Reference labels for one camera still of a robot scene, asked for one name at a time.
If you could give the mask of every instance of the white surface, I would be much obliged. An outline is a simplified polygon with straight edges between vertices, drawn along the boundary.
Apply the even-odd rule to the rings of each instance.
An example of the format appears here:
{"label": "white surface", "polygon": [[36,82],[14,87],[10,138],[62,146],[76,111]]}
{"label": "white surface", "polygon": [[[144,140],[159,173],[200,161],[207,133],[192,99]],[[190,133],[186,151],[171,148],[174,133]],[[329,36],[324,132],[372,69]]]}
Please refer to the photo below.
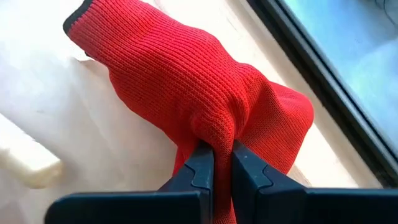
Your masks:
{"label": "white surface", "polygon": [[[0,2],[0,113],[65,163],[59,184],[29,190],[0,170],[0,223],[41,224],[48,205],[72,192],[151,190],[171,175],[175,145],[117,98],[107,69],[86,60],[62,31],[81,0]],[[314,104],[291,175],[319,187],[378,183],[265,28],[229,0],[161,0],[161,10],[217,36],[228,52]]]}

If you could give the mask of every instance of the knit texture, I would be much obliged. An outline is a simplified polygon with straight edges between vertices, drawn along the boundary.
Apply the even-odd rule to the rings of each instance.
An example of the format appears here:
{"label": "knit texture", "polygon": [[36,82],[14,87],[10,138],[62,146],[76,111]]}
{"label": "knit texture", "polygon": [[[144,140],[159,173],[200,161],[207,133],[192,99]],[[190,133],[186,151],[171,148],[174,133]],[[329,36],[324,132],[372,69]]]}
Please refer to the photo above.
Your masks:
{"label": "knit texture", "polygon": [[178,146],[174,173],[199,139],[214,147],[214,223],[236,223],[230,186],[234,139],[279,171],[291,168],[313,121],[310,102],[235,61],[211,34],[138,0],[86,0],[64,29],[109,68],[127,107]]}

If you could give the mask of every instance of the clip jaw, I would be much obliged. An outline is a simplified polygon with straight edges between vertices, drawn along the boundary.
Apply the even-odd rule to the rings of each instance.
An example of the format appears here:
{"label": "clip jaw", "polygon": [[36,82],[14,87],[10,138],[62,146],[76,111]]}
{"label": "clip jaw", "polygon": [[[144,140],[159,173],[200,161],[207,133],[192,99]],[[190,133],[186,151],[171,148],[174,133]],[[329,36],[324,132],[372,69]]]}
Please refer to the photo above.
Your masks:
{"label": "clip jaw", "polygon": [[398,223],[398,190],[309,189],[238,142],[232,170],[238,224]]}
{"label": "clip jaw", "polygon": [[50,206],[45,224],[211,224],[213,167],[212,148],[201,142],[158,191],[68,195]]}

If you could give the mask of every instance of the red knitted fabric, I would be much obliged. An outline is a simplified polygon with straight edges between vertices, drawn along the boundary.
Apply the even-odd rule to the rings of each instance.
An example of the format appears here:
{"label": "red knitted fabric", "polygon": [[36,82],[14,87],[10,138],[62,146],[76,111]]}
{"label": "red knitted fabric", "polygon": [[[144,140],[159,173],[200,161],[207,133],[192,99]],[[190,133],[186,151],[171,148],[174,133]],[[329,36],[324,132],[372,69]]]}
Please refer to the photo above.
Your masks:
{"label": "red knitted fabric", "polygon": [[199,139],[214,147],[215,223],[236,223],[234,139],[281,172],[291,168],[313,121],[310,102],[232,59],[211,34],[138,0],[86,0],[64,29],[109,68],[120,99],[178,146],[175,172]]}

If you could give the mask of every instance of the dark edge trim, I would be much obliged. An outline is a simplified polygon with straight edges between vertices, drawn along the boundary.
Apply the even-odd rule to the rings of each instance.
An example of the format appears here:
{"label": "dark edge trim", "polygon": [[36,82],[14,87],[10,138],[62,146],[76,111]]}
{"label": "dark edge trim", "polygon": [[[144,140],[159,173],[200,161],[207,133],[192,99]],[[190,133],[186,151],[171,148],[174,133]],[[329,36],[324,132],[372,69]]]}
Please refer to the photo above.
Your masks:
{"label": "dark edge trim", "polygon": [[247,0],[385,188],[398,187],[398,162],[278,0]]}
{"label": "dark edge trim", "polygon": [[94,0],[84,0],[83,3],[63,22],[63,31],[68,35],[72,25],[88,10]]}

